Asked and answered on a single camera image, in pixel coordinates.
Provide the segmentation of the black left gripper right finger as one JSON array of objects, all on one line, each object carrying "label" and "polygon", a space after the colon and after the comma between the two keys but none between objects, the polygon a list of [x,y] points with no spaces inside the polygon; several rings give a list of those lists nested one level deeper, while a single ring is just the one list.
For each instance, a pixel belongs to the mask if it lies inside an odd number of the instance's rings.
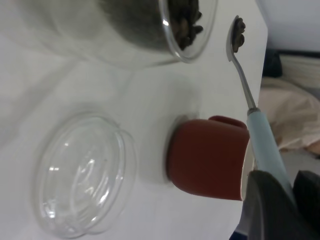
[{"label": "black left gripper right finger", "polygon": [[320,226],[320,176],[300,170],[293,184],[293,193],[299,209],[312,227]]}]

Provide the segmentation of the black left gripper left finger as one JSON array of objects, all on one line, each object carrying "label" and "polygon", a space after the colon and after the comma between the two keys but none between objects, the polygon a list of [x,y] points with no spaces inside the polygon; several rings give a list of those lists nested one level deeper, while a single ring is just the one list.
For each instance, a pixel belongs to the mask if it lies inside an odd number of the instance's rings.
[{"label": "black left gripper left finger", "polygon": [[283,187],[268,172],[255,170],[248,176],[239,231],[248,240],[318,240]]}]

